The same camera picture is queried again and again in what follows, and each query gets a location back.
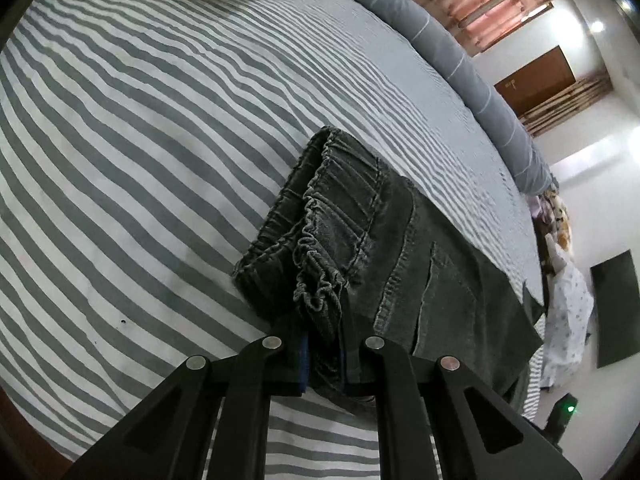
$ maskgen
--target bed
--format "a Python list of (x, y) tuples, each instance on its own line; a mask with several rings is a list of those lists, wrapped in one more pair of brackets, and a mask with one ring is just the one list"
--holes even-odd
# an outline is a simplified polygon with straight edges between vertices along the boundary
[[(188, 356), (264, 334), (230, 274), (325, 124), (542, 300), (496, 146), (356, 1), (33, 1), (0, 55), (0, 384), (55, 449), (75, 459)], [(377, 448), (313, 392), (271, 405), (267, 476), (378, 478)]]

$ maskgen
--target ceiling light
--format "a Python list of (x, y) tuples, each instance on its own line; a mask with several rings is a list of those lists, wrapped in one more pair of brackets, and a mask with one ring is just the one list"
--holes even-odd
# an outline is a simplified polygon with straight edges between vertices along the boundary
[(589, 28), (594, 34), (598, 34), (604, 30), (604, 23), (598, 20), (597, 22), (591, 23)]
[(539, 6), (537, 9), (533, 9), (529, 14), (525, 14), (520, 21), (524, 23), (527, 20), (530, 20), (531, 18), (533, 18), (537, 14), (540, 14), (540, 12), (545, 10), (548, 6), (549, 6), (549, 4), (544, 4), (543, 6)]
[(631, 137), (629, 137), (629, 153), (634, 158), (634, 160), (640, 164), (640, 126), (638, 126), (631, 133)]
[(558, 10), (552, 15), (552, 29), (562, 48), (580, 48), (584, 42), (584, 28), (568, 10)]

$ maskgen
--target gray and white stripes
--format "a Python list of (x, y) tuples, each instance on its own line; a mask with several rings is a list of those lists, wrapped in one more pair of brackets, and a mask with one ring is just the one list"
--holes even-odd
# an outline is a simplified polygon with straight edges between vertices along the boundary
[[(324, 124), (540, 296), (494, 147), (352, 0), (34, 1), (0, 55), (0, 381), (53, 446), (79, 456), (189, 355), (267, 330), (229, 273)], [(377, 448), (316, 394), (272, 403), (269, 476), (377, 478)]]
[(443, 76), (497, 148), (518, 189), (537, 195), (552, 185), (549, 167), (511, 107), (476, 71), (471, 58), (413, 0), (356, 0), (402, 34)]

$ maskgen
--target jeans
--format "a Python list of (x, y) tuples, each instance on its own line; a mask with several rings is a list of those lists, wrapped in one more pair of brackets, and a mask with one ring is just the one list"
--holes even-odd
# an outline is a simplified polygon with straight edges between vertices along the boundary
[(310, 140), (234, 281), (261, 317), (297, 309), (310, 321), (315, 384), (332, 400), (344, 290), (376, 334), (421, 358), (453, 355), (501, 395), (523, 391), (514, 384), (542, 344), (540, 306), (527, 293), (522, 305), (410, 180), (331, 127)]

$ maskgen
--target wooden door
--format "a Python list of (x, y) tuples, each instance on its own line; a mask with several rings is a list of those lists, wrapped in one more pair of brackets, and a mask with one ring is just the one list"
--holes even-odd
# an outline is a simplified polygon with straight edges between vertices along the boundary
[(574, 83), (574, 73), (557, 46), (500, 81), (495, 89), (519, 117)]

